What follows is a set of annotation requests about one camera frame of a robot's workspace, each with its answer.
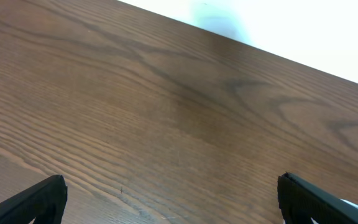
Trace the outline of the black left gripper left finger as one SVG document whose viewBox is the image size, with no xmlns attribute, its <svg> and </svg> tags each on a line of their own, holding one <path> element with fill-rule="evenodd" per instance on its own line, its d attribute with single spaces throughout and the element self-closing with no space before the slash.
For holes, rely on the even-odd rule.
<svg viewBox="0 0 358 224">
<path fill-rule="evenodd" d="M 62 175 L 52 175 L 0 203 L 0 224 L 61 224 L 68 200 Z"/>
</svg>

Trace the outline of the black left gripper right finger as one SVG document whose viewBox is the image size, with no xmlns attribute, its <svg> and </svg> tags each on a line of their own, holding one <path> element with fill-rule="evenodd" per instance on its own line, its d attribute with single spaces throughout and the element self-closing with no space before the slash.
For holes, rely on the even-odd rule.
<svg viewBox="0 0 358 224">
<path fill-rule="evenodd" d="M 339 199 L 295 174 L 277 182 L 284 224 L 358 224 L 358 205 Z"/>
</svg>

